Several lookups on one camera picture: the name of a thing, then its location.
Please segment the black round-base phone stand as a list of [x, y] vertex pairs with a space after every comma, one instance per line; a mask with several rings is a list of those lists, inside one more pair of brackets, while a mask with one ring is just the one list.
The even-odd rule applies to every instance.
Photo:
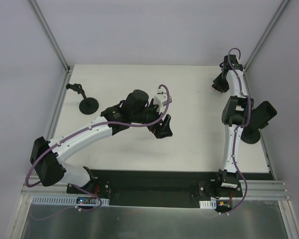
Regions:
[[241, 135], [241, 140], [247, 144], [256, 144], [261, 138], [260, 130], [268, 125], [269, 124], [266, 123], [263, 126], [256, 128], [253, 128], [250, 125], [245, 127]]

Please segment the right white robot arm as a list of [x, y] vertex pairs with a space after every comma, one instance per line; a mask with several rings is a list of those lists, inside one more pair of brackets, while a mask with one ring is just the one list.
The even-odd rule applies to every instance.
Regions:
[[244, 69], [235, 55], [224, 56], [221, 73], [213, 80], [212, 88], [220, 93], [230, 92], [221, 121], [225, 129], [223, 161], [214, 183], [217, 197], [226, 196], [239, 187], [239, 147], [244, 127], [250, 121], [253, 100], [242, 81]]

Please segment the black case smartphone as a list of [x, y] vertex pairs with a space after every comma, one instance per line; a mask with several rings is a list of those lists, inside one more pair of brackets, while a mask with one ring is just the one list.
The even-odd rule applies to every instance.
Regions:
[[263, 129], [277, 113], [277, 110], [269, 101], [263, 101], [257, 108], [252, 110], [249, 126], [252, 130]]

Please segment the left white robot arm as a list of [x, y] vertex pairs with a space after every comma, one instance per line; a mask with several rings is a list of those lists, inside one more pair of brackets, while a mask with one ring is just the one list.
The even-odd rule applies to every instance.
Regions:
[[87, 146], [131, 127], [146, 127], [157, 139], [171, 137], [171, 116], [167, 113], [171, 102], [165, 85], [158, 87], [151, 100], [146, 92], [134, 90], [125, 100], [105, 109], [85, 126], [58, 138], [36, 139], [30, 158], [30, 172], [37, 174], [39, 183], [44, 187], [63, 182], [89, 194], [95, 189], [96, 177], [88, 167], [74, 166], [67, 160]]

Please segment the pink case smartphone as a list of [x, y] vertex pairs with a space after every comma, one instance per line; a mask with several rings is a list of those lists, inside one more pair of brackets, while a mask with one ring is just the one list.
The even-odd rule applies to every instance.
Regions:
[[222, 89], [214, 88], [214, 90], [220, 94], [222, 94]]

